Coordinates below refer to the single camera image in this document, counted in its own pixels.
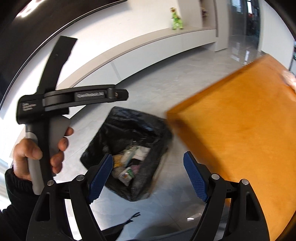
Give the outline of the black sleeve left forearm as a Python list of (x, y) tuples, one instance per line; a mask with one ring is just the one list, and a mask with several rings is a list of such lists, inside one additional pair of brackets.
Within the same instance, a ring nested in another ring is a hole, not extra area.
[(18, 178), (12, 168), (6, 171), (5, 181), (11, 204), (1, 211), (1, 240), (26, 240), (39, 197), (33, 192), (32, 182)]

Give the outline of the person's left hand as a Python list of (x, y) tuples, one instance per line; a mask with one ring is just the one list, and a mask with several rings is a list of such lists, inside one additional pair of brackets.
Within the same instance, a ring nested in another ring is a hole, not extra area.
[[(66, 151), (69, 142), (67, 136), (74, 133), (71, 127), (68, 127), (64, 137), (58, 142), (59, 152), (53, 155), (50, 159), (51, 170), (54, 174), (61, 172), (64, 161), (64, 152)], [(34, 143), (33, 140), (24, 138), (14, 148), (13, 152), (13, 170), (15, 175), (22, 179), (31, 181), (31, 175), (28, 167), (28, 159), (40, 160), (43, 157), (41, 149)]]

